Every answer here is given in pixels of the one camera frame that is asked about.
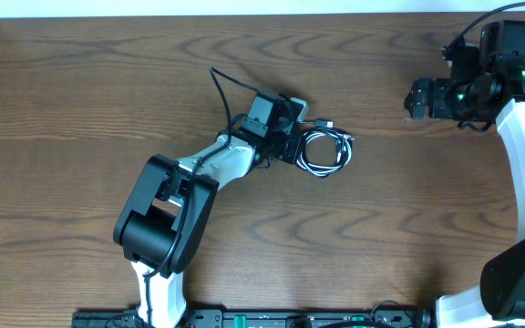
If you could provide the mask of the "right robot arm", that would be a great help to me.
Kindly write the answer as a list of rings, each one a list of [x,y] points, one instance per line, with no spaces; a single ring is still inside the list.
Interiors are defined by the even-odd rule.
[[[507,151],[518,211],[515,244],[488,261],[478,285],[441,296],[436,327],[525,326],[525,21],[482,27],[478,46],[458,37],[443,51],[448,78],[420,78],[405,99],[412,119],[495,128]]]

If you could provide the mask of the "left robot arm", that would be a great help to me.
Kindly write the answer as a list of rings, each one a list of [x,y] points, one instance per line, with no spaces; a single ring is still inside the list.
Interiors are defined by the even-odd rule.
[[[143,327],[176,327],[186,311],[183,273],[198,250],[217,192],[263,161],[294,163],[302,142],[296,127],[305,101],[259,92],[245,116],[206,149],[185,158],[152,156],[113,231],[139,281]]]

